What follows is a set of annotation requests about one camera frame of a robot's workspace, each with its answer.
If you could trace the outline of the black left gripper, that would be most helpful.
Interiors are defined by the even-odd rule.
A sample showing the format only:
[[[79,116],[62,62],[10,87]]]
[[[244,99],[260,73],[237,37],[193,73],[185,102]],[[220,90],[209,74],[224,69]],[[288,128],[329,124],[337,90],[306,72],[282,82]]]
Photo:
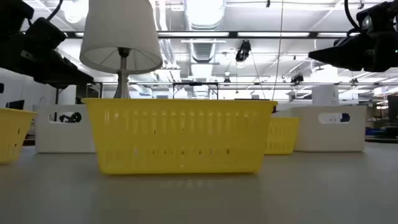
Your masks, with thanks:
[[[94,82],[92,76],[79,70],[69,59],[21,32],[1,34],[1,68],[59,89]]]

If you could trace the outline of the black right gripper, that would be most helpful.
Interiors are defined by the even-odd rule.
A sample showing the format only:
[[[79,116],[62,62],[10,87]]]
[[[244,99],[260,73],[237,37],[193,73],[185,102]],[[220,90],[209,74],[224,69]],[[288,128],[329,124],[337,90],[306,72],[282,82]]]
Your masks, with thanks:
[[[308,57],[334,67],[367,72],[385,72],[397,67],[397,33],[378,32],[369,38],[359,34],[334,41],[333,46],[314,50]]]

